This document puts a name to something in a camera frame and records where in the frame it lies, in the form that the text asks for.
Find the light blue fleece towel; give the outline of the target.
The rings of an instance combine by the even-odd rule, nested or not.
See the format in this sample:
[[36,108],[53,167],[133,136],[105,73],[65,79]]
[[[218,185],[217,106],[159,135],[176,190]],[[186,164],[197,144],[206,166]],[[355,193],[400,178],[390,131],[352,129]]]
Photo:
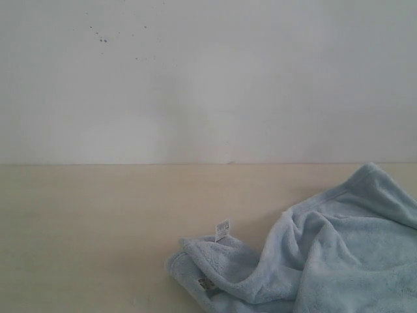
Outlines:
[[372,163],[284,211],[261,252],[179,244],[165,268],[207,312],[416,311],[416,201]]

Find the white care label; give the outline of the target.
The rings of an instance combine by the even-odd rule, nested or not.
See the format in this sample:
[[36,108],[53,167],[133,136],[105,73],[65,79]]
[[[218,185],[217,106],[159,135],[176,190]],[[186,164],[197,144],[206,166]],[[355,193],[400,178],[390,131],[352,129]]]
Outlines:
[[216,225],[215,242],[226,238],[230,234],[231,224],[229,220],[224,220]]

